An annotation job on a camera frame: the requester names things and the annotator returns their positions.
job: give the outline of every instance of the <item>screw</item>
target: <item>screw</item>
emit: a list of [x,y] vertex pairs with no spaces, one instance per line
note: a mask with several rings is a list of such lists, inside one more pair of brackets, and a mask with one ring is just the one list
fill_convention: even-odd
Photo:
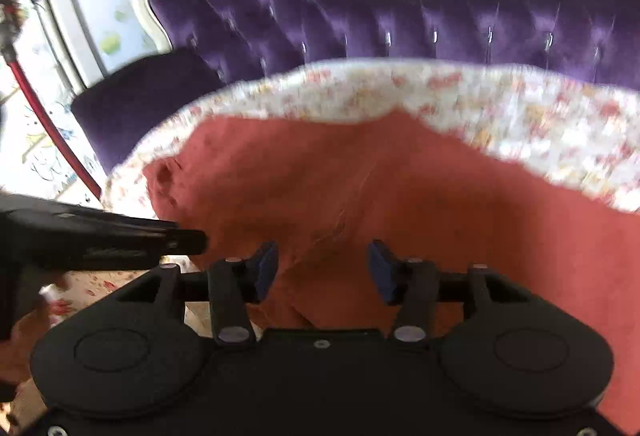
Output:
[[249,339],[249,330],[242,326],[229,326],[220,330],[218,338],[228,344],[239,344]]
[[424,329],[418,326],[400,326],[394,331],[394,337],[401,342],[420,342],[426,336]]
[[47,431],[47,436],[67,436],[66,431],[62,427],[52,425]]

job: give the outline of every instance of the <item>red hose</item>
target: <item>red hose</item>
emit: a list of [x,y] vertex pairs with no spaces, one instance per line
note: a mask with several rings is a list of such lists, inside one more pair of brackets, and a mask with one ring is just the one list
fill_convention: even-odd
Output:
[[18,64],[18,62],[8,62],[7,65],[9,66],[9,68],[11,68],[11,71],[15,76],[15,81],[18,82],[18,85],[20,86],[20,89],[22,89],[27,102],[29,102],[29,105],[33,109],[33,112],[38,117],[38,120],[40,120],[40,123],[42,123],[42,126],[51,138],[53,145],[55,145],[60,153],[64,156],[66,162],[71,165],[71,168],[81,179],[82,183],[86,185],[86,187],[91,191],[92,194],[94,194],[97,199],[100,199],[100,186],[98,186],[98,183],[96,183],[94,178],[91,177],[91,174],[87,172],[86,168],[84,168],[84,165],[82,165],[78,157],[69,148],[69,145],[66,144],[65,139],[60,134],[60,131],[58,131],[58,128],[51,121],[49,114],[47,114],[47,111],[45,111],[40,102],[40,99],[29,83],[29,80],[27,80],[27,77],[20,67],[20,64]]

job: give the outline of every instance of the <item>tufted headboard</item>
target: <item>tufted headboard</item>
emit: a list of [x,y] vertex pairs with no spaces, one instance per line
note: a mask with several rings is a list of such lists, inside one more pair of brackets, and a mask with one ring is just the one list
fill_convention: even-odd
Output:
[[[107,79],[74,102],[73,111],[106,170],[122,161],[147,130],[192,99],[238,80],[328,58],[529,64],[640,89],[640,0],[132,3],[159,51],[175,53],[139,61],[146,67],[133,64],[118,83]],[[119,92],[126,92],[126,108]]]

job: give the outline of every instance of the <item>purple cushion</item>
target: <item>purple cushion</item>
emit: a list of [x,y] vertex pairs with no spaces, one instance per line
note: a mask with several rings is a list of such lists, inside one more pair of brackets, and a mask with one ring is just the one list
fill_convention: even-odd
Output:
[[[529,64],[580,80],[640,88],[636,61],[640,0],[150,0],[150,4],[174,48],[190,48],[214,73],[214,82],[197,85],[202,92],[196,94],[195,84],[190,87],[190,98],[307,62],[364,56]],[[174,73],[174,85],[167,78],[149,86],[140,76],[126,89],[113,87],[112,98],[100,105],[90,103],[95,88],[82,95],[84,106],[76,105],[74,112],[92,144],[100,144],[98,157],[107,170],[126,157],[127,149],[146,130],[188,102],[182,76],[194,79],[182,70],[179,76]],[[129,101],[116,97],[121,92]],[[106,123],[93,130],[100,113],[123,118],[113,128]]]

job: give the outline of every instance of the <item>red blanket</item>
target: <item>red blanket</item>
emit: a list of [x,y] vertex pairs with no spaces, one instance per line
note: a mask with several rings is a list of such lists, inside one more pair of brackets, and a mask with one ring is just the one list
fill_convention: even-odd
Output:
[[145,176],[159,217],[207,232],[200,268],[278,242],[280,271],[250,312],[258,325],[388,330],[395,310],[366,265],[374,238],[443,269],[486,263],[607,338],[616,370],[601,410],[640,426],[640,217],[401,112],[359,125],[209,119]]

